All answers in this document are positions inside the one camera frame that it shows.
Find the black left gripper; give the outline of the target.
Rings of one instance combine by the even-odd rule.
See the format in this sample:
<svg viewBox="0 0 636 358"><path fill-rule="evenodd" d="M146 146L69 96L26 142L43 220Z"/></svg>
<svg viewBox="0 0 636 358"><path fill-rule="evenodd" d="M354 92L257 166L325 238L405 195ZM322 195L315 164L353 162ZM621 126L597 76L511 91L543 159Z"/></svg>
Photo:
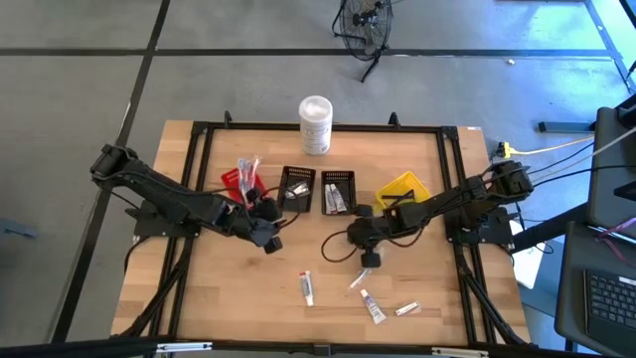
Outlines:
<svg viewBox="0 0 636 358"><path fill-rule="evenodd" d="M249 214L247 211L236 214L229 223L228 232L263 248L267 255L281 250L283 243L278 238L279 226L273 223L282 218L277 202L258 188L248 190L246 198Z"/></svg>

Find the clear toothbrush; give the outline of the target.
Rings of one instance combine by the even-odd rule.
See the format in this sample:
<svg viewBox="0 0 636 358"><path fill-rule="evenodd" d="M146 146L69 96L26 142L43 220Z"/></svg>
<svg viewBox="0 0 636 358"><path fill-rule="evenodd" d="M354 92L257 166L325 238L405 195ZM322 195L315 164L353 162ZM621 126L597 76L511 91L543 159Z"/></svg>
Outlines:
<svg viewBox="0 0 636 358"><path fill-rule="evenodd" d="M373 270L371 268L364 268L362 269L357 277L349 284L348 290L353 290L355 289L357 286L359 286L365 279L366 277L371 274L373 272Z"/></svg>

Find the clear silver packet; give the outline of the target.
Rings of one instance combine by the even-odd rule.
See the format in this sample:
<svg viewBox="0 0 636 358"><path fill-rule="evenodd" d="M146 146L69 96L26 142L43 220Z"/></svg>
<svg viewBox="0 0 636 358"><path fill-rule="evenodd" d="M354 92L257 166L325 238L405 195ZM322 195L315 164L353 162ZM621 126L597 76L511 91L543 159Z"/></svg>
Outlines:
<svg viewBox="0 0 636 358"><path fill-rule="evenodd" d="M285 197L288 199L298 199L308 196L311 190L307 181L297 182L285 190Z"/></svg>

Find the small white tube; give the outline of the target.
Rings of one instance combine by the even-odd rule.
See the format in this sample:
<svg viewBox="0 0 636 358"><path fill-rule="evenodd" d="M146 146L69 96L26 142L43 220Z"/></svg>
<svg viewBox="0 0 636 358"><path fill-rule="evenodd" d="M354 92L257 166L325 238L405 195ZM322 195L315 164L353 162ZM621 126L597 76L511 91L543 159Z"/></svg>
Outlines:
<svg viewBox="0 0 636 358"><path fill-rule="evenodd" d="M337 208L337 212L338 213L344 213L347 211L347 206L344 202L344 199L339 191L339 189L337 188L337 186L335 184L331 184L330 185L330 189L331 189L331 193L332 193L332 197L334 199L334 203L336 205Z"/></svg>

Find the red toothbrush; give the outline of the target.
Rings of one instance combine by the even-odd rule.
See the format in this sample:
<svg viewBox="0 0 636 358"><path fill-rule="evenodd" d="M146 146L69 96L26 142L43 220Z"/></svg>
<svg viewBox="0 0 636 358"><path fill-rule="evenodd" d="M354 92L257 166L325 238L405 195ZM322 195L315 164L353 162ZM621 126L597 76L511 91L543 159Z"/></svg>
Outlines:
<svg viewBox="0 0 636 358"><path fill-rule="evenodd" d="M247 174L248 174L248 184L250 188L253 188L255 186L257 169L260 162L261 162L261 157L259 155L254 155L253 158L249 161Z"/></svg>

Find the white toothpaste tube blue print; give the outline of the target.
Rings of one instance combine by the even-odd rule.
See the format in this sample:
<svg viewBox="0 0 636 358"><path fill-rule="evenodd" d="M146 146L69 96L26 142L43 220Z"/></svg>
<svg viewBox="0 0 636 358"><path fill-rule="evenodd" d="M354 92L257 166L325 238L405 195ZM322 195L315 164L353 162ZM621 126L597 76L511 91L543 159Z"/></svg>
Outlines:
<svg viewBox="0 0 636 358"><path fill-rule="evenodd" d="M306 304L308 306L313 306L314 305L314 293L313 293L313 286L312 286L310 271L309 270L302 271L299 274L299 278L300 278L301 289L302 289L303 296L304 296L304 299L306 301Z"/></svg>

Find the black plastic basket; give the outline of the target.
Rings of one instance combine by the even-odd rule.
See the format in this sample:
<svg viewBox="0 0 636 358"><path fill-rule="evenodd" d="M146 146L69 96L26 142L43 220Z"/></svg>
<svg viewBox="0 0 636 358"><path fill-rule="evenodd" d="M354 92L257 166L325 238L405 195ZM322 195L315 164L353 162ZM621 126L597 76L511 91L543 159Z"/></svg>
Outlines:
<svg viewBox="0 0 636 358"><path fill-rule="evenodd" d="M302 213L309 212L311 209L313 189L316 177L316 170L304 167L284 166L279 183L278 191L278 205L284 211ZM300 182L307 181L310 187L310 194L298 199L288 199L285 197L285 190L291 185Z"/></svg>
<svg viewBox="0 0 636 358"><path fill-rule="evenodd" d="M334 215L353 215L356 211L356 186L355 186L355 172L344 170L331 170L321 172L321 192L322 192L322 214L325 214L324 204L324 185L335 184L339 189L344 202L347 206L347 211L344 213L336 213Z"/></svg>

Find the red plastic basket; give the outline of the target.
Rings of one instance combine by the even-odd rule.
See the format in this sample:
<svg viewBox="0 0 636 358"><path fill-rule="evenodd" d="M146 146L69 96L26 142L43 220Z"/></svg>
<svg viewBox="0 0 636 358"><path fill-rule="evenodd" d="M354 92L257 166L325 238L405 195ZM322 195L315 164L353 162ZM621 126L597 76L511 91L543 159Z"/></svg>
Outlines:
<svg viewBox="0 0 636 358"><path fill-rule="evenodd" d="M228 195L239 203L243 202L242 194L239 190L239 170L234 168L221 176L222 182L228 189ZM265 187L258 174L255 175L255 187L260 193L265 192Z"/></svg>

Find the white tube purple print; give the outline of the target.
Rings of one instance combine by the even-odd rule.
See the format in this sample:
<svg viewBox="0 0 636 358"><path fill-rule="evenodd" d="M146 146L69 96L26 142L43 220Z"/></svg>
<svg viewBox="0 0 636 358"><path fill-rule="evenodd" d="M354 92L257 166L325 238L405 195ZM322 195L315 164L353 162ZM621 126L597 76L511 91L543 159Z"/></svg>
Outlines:
<svg viewBox="0 0 636 358"><path fill-rule="evenodd" d="M384 322L387 319L387 317L382 312L382 310L380 309L378 304L375 302L375 300L372 298L372 296L365 289L362 289L360 291L360 294L364 302L364 305L368 309L374 323L378 325Z"/></svg>

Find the black floor fan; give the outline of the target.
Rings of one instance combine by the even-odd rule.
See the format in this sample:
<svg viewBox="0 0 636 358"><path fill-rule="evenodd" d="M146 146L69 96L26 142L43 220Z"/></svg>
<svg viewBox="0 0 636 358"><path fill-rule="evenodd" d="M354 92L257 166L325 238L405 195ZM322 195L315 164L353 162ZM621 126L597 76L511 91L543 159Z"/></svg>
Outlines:
<svg viewBox="0 0 636 358"><path fill-rule="evenodd" d="M355 59L369 62L362 74L363 84L389 49L388 41L394 18L392 0L340 0L331 25L335 38L340 38Z"/></svg>

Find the black floor bar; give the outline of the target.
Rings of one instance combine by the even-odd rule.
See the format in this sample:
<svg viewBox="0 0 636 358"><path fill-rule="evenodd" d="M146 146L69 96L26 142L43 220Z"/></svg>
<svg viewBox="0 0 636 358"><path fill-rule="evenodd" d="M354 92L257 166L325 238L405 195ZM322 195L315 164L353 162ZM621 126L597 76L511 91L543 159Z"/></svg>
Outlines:
<svg viewBox="0 0 636 358"><path fill-rule="evenodd" d="M593 133L595 131L595 123L542 121L538 124L538 129L539 132L544 133Z"/></svg>

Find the black rig crossbar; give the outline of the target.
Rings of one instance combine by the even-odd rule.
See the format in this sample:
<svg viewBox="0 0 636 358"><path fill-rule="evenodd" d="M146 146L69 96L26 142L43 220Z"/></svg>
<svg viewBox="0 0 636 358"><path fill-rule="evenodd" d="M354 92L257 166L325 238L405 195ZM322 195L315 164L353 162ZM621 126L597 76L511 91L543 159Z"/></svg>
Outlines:
<svg viewBox="0 0 636 358"><path fill-rule="evenodd" d="M286 352L289 354L312 354L315 343L249 342L249 341L176 341L167 336L155 337L113 337L99 340L74 341L0 347L0 358L126 358L156 353L159 343L173 342L212 342L213 349L207 351L247 351L247 352ZM427 345L378 345L378 344L331 344L332 358L337 354L395 354L395 355L431 355L432 347ZM463 348L488 351L490 358L622 358L602 356L570 351L541 349L533 345L501 345L476 343Z"/></svg>

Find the grey laptop with keyboard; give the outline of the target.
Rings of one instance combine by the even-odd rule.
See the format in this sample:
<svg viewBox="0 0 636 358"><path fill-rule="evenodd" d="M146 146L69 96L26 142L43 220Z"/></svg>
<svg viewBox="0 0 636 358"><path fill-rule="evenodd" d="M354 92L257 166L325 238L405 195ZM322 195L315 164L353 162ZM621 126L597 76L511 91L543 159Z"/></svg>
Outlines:
<svg viewBox="0 0 636 358"><path fill-rule="evenodd" d="M636 245L566 225L556 332L604 355L636 358Z"/></svg>

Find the black aluminium table frame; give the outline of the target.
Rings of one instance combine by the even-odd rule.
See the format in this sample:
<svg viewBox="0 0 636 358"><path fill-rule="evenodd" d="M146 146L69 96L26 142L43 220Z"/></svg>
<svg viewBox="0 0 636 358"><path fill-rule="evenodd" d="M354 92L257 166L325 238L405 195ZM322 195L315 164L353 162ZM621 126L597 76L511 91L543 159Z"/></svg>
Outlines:
<svg viewBox="0 0 636 358"><path fill-rule="evenodd" d="M296 125L215 124L204 188L221 186L223 173L243 156L260 155L268 186L284 166L355 172L357 199L372 203L375 192L405 171L432 194L477 175L488 164L478 127L405 125L350 126L332 135L324 156L308 156ZM348 217L325 216L319 201L286 228L283 248L267 255L235 238L204 232L194 243L179 323L175 333L191 340L282 343L463 346L467 342L459 280L445 224L434 219L418 240L386 245L381 267L364 282L387 319L376 325L360 292L348 290L360 268L347 244ZM303 296L299 274L309 270L314 305ZM418 301L421 311L396 316Z"/></svg>

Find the silver mounting bracket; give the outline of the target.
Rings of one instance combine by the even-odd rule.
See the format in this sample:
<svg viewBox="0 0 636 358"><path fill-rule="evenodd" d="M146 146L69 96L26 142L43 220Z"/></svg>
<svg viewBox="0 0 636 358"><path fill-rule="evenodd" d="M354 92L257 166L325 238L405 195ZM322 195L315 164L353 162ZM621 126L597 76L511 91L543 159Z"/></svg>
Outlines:
<svg viewBox="0 0 636 358"><path fill-rule="evenodd" d="M173 342L159 343L156 353L180 353L193 351L207 351L213 349L212 342Z"/></svg>
<svg viewBox="0 0 636 358"><path fill-rule="evenodd" d="M490 358L488 351L451 347L432 347L431 355L446 358Z"/></svg>

